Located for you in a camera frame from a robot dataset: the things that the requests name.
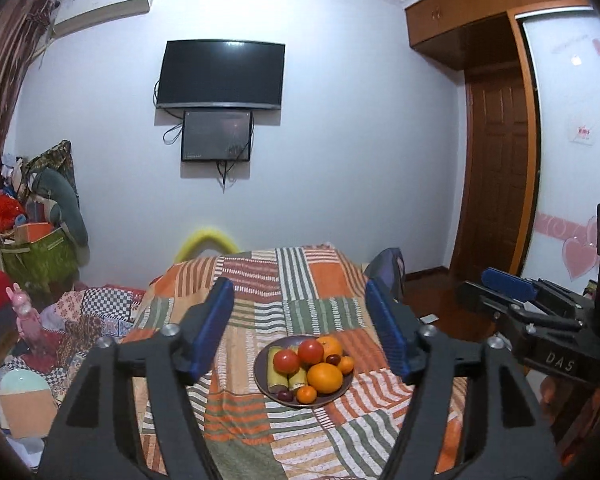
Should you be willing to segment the large navel orange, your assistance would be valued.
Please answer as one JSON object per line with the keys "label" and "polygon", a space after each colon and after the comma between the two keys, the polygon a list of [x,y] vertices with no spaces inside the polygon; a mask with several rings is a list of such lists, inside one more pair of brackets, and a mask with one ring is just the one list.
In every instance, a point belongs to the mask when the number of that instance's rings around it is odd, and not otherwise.
{"label": "large navel orange", "polygon": [[323,360],[326,361],[330,356],[343,356],[343,348],[340,341],[332,335],[317,337],[316,341],[323,348]]}

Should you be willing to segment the large orange with sticker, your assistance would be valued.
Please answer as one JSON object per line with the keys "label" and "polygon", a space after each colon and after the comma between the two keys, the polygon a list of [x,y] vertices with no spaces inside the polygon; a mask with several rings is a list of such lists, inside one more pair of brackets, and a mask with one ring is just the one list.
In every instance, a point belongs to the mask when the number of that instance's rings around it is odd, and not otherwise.
{"label": "large orange with sticker", "polygon": [[309,368],[306,380],[319,394],[332,394],[342,387],[343,374],[335,365],[321,362]]}

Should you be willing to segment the red tomato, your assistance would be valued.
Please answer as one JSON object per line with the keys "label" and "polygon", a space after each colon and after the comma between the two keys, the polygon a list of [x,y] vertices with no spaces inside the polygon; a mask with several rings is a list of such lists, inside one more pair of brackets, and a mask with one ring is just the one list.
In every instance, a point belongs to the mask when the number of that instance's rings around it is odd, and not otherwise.
{"label": "red tomato", "polygon": [[299,344],[297,354],[303,365],[313,366],[323,361],[324,347],[315,338],[303,339]]}
{"label": "red tomato", "polygon": [[292,349],[280,349],[273,356],[273,366],[276,373],[292,376],[301,366],[298,354]]}

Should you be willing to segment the small mandarin orange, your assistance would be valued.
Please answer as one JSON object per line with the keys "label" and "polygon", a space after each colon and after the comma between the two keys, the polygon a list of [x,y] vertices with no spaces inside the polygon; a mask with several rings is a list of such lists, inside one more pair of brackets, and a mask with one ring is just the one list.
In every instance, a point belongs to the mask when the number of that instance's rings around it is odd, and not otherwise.
{"label": "small mandarin orange", "polygon": [[317,399],[317,391],[310,385],[302,386],[296,391],[296,400],[301,404],[312,404]]}

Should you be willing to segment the brown wooden door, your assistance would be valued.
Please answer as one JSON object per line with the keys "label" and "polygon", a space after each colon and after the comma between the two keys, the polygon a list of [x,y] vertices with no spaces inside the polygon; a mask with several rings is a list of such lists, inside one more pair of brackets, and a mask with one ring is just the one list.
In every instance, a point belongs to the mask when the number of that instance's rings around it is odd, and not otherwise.
{"label": "brown wooden door", "polygon": [[524,211],[528,116],[517,66],[467,76],[467,166],[451,272],[478,282],[487,268],[507,271]]}

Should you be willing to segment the dark blue bag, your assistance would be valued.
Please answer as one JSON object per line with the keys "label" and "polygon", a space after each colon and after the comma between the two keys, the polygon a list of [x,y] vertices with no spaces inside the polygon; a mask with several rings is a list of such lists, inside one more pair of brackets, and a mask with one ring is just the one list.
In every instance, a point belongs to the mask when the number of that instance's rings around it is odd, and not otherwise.
{"label": "dark blue bag", "polygon": [[403,301],[405,272],[400,248],[390,247],[384,249],[366,266],[364,274],[370,280],[383,282],[395,300]]}

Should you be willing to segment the pink rabbit bottle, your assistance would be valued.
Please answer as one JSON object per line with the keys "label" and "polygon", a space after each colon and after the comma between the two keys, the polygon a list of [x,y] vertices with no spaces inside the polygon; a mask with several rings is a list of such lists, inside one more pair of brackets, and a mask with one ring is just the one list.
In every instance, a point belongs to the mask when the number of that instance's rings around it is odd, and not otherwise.
{"label": "pink rabbit bottle", "polygon": [[16,315],[18,334],[35,356],[44,354],[44,334],[38,310],[32,307],[30,296],[18,283],[6,287],[6,294]]}

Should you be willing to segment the green storage box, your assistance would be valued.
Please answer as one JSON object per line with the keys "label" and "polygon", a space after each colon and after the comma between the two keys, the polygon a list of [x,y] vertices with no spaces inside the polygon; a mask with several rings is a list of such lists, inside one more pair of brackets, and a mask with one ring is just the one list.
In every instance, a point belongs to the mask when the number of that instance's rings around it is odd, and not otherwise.
{"label": "green storage box", "polygon": [[68,292],[79,277],[73,244],[62,229],[32,243],[3,243],[5,272],[30,294]]}

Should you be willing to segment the purple ceramic plate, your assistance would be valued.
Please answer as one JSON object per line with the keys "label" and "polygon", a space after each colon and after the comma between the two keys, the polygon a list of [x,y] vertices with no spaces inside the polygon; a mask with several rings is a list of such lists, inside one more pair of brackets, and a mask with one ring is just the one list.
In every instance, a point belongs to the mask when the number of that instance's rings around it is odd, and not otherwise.
{"label": "purple ceramic plate", "polygon": [[290,408],[320,408],[345,393],[353,379],[354,359],[332,340],[292,335],[273,341],[254,359],[258,388]]}

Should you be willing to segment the patchwork striped bedspread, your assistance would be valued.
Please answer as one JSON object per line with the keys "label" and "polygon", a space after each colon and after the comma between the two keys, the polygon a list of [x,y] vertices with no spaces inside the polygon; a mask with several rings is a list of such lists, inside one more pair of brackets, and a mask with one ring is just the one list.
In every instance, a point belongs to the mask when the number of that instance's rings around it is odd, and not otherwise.
{"label": "patchwork striped bedspread", "polygon": [[[365,275],[328,246],[255,250],[174,264],[133,310],[132,339],[178,322],[215,280],[234,284],[235,305],[212,369],[188,398],[215,465],[227,479],[376,479],[393,448],[412,390],[394,376],[364,302]],[[322,408],[268,399],[253,361],[289,335],[334,335],[355,362],[352,384]]]}

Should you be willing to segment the grey green plush toy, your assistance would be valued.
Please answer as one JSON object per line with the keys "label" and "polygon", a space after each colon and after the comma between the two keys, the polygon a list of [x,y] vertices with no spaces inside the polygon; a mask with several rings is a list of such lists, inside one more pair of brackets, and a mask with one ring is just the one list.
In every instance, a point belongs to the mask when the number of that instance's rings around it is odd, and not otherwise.
{"label": "grey green plush toy", "polygon": [[30,177],[30,190],[44,198],[48,208],[48,218],[54,226],[65,231],[78,247],[88,245],[87,229],[80,211],[78,196],[69,181],[53,168],[43,168]]}

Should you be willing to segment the yellow curved headboard tube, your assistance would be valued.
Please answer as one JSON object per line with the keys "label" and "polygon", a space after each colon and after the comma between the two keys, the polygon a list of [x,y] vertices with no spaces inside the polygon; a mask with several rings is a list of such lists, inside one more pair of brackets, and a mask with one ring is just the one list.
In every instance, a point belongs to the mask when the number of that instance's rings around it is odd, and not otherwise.
{"label": "yellow curved headboard tube", "polygon": [[175,263],[186,261],[190,256],[202,246],[212,245],[223,255],[237,254],[239,248],[228,235],[220,230],[212,228],[203,228],[193,232],[187,237],[185,243],[181,246],[174,257]]}

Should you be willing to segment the wooden wardrobe cabinet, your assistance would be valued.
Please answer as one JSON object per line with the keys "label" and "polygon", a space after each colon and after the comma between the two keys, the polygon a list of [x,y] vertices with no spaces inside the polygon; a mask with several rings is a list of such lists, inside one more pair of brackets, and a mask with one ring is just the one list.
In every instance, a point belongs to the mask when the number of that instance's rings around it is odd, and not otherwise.
{"label": "wooden wardrobe cabinet", "polygon": [[517,66],[524,81],[528,116],[527,185],[524,211],[507,272],[524,266],[538,199],[541,133],[539,104],[528,48],[517,18],[524,12],[573,10],[588,0],[418,0],[405,10],[408,39],[416,52],[465,76],[487,67]]}

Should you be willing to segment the white air conditioner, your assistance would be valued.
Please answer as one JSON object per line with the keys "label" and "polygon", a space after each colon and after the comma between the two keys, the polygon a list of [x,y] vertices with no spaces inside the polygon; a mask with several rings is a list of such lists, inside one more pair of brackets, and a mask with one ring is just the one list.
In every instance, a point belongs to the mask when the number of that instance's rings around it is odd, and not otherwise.
{"label": "white air conditioner", "polygon": [[56,14],[53,36],[63,37],[79,30],[150,11],[154,0],[65,0]]}

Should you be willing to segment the small black wall monitor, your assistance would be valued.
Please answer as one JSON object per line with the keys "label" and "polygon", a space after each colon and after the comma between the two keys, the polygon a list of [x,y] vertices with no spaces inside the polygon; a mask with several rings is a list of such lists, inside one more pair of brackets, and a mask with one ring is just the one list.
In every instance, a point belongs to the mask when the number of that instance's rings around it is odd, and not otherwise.
{"label": "small black wall monitor", "polygon": [[249,162],[252,113],[188,110],[181,138],[182,162]]}

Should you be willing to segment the large wall television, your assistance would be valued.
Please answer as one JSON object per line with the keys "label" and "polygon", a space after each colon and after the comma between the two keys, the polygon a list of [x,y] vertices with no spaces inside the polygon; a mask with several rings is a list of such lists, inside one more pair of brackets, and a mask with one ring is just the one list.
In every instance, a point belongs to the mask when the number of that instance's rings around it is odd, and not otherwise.
{"label": "large wall television", "polygon": [[156,104],[161,108],[282,106],[286,47],[272,42],[170,40]]}

